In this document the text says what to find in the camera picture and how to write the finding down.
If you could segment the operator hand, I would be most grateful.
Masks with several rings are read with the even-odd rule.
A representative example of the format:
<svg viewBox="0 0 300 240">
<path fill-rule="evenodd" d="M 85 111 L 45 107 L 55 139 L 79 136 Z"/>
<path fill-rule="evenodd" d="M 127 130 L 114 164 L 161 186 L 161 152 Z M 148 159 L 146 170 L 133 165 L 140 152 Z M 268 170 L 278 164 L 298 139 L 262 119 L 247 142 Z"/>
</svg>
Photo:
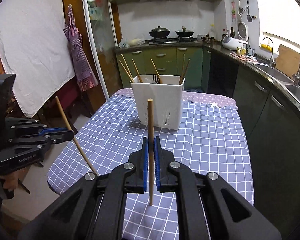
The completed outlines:
<svg viewBox="0 0 300 240">
<path fill-rule="evenodd" d="M 18 179 L 23 173 L 24 168 L 12 172 L 8 175 L 0 175 L 0 198 L 12 199 L 14 190 L 18 187 Z"/>
</svg>

